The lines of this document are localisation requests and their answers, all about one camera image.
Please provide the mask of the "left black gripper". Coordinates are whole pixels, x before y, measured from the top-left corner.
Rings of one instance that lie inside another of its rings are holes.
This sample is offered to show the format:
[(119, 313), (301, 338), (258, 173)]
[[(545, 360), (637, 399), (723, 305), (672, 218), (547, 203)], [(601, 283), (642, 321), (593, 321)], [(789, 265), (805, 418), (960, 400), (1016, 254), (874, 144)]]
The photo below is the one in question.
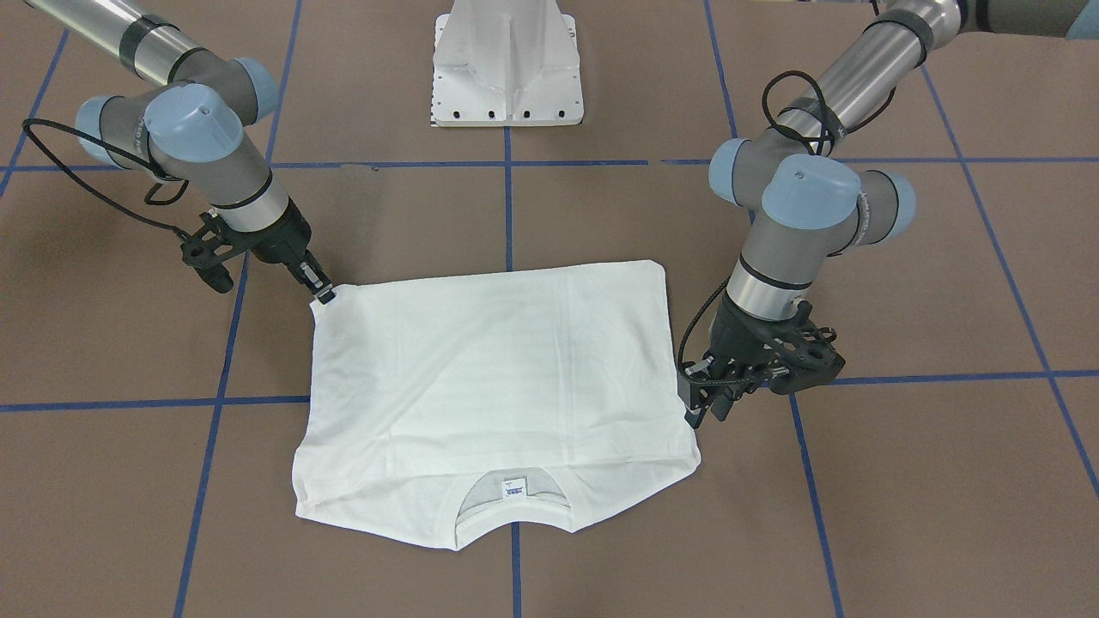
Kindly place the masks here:
[(778, 321), (757, 319), (739, 309), (728, 293), (713, 293), (695, 314), (682, 334), (678, 351), (682, 353), (690, 332), (698, 325), (710, 305), (718, 304), (709, 329), (709, 347), (699, 361), (678, 361), (678, 379), (682, 397), (684, 420), (698, 430), (709, 410), (719, 422), (725, 422), (742, 395), (767, 385), (774, 361), (767, 342), (769, 325)]

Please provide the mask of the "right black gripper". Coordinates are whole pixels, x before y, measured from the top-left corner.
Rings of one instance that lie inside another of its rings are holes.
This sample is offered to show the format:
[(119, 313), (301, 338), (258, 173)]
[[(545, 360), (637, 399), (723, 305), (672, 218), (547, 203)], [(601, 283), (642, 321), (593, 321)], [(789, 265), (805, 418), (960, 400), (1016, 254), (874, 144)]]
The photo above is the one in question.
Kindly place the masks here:
[(313, 229), (307, 223), (295, 200), (289, 199), (287, 208), (271, 227), (245, 234), (249, 251), (260, 262), (282, 264), (297, 269), (297, 279), (306, 285), (313, 298), (322, 305), (335, 298), (333, 284), (313, 254), (307, 249), (313, 238)]

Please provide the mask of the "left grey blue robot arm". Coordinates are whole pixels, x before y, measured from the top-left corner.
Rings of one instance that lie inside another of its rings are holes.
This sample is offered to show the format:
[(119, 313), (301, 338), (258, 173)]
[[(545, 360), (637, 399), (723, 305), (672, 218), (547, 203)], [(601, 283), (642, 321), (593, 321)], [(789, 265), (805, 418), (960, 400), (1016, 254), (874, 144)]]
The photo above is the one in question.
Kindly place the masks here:
[(1096, 38), (1095, 1), (887, 1), (882, 12), (804, 93), (780, 111), (767, 101), (759, 137), (717, 148), (709, 184), (754, 216), (739, 261), (711, 294), (717, 312), (698, 361), (677, 356), (691, 427), (724, 420), (762, 385), (778, 395), (836, 379), (847, 362), (835, 330), (811, 321), (808, 293), (825, 260), (882, 243), (917, 212), (914, 188), (887, 172), (853, 172), (836, 146), (890, 104), (896, 86), (962, 33)]

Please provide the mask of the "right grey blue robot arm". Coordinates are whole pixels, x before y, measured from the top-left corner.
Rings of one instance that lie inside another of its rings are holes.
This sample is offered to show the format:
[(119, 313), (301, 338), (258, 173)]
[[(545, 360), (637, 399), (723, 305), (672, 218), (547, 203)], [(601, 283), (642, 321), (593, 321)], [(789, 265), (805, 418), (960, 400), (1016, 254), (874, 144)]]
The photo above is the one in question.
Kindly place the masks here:
[(313, 231), (245, 129), (277, 108), (277, 85), (255, 59), (223, 59), (130, 1), (35, 1), (33, 8), (89, 40), (149, 93), (102, 95), (77, 113), (75, 136), (100, 163), (142, 169), (158, 186), (197, 188), (203, 227), (178, 239), (182, 262), (217, 293), (230, 293), (227, 260), (245, 253), (282, 264), (321, 304), (335, 289), (307, 249)]

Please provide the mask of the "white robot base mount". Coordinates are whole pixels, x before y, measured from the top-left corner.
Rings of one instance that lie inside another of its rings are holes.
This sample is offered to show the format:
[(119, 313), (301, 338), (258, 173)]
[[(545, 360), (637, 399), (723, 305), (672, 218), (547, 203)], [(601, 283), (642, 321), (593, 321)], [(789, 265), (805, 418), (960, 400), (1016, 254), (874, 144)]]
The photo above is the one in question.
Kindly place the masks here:
[(555, 1), (456, 1), (434, 23), (436, 128), (582, 122), (576, 21)]

